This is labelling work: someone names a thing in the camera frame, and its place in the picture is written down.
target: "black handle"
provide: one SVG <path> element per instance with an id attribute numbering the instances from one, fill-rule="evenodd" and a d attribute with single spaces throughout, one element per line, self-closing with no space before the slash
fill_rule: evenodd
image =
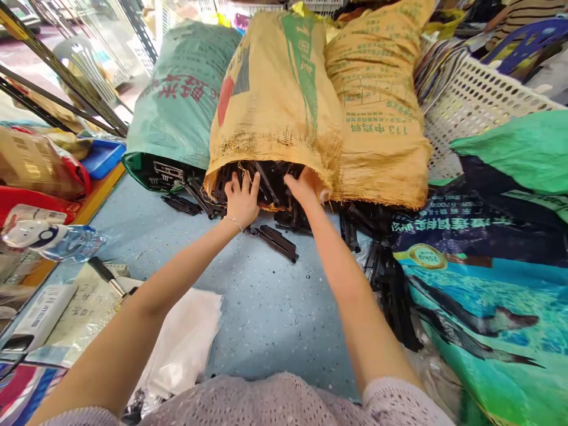
<path id="1" fill-rule="evenodd" d="M 115 279 L 112 272 L 105 266 L 105 264 L 98 257 L 91 257 L 88 261 L 89 265 L 97 272 L 97 274 L 106 282 Z"/>

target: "wrist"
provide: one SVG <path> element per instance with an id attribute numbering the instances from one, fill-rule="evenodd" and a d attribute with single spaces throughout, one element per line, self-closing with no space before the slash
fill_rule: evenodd
<path id="1" fill-rule="evenodd" d="M 231 238 L 236 237 L 241 232 L 238 225 L 232 220 L 230 220 L 227 216 L 221 219 L 221 222 L 219 222 L 217 226 L 222 228 L 224 232 L 226 232 L 231 236 Z"/>
<path id="2" fill-rule="evenodd" d="M 317 198 L 309 199 L 300 203 L 306 214 L 310 214 L 312 212 L 317 212 L 319 210 L 323 210 L 323 207 L 319 203 Z"/>

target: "yellow woven sack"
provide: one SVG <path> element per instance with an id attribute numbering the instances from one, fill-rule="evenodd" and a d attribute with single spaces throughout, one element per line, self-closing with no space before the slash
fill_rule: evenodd
<path id="1" fill-rule="evenodd" d="M 424 206 L 431 146 L 412 71 L 434 0 L 401 0 L 355 19 L 325 47 L 343 107 L 343 153 L 334 199 Z"/>
<path id="2" fill-rule="evenodd" d="M 338 174 L 341 107 L 325 74 L 321 22 L 290 12 L 258 12 L 225 74 L 211 126 L 208 195 L 217 171 L 240 160 L 312 168 L 327 198 Z"/>

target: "person's right hand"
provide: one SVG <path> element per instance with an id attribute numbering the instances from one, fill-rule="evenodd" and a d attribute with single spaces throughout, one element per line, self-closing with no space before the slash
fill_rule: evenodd
<path id="1" fill-rule="evenodd" d="M 304 167 L 298 179 L 294 179 L 292 175 L 284 176 L 284 182 L 304 209 L 310 204 L 320 204 L 317 190 L 321 188 L 322 184 L 315 172 L 309 167 Z"/>

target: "striped cloth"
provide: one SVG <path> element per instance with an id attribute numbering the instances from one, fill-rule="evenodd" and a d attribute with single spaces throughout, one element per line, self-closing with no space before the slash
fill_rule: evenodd
<path id="1" fill-rule="evenodd" d="M 512 0 L 509 4 L 509 14 L 497 27 L 495 35 L 485 44 L 485 48 L 492 51 L 501 40 L 518 28 L 563 12 L 566 2 L 567 0 Z"/>

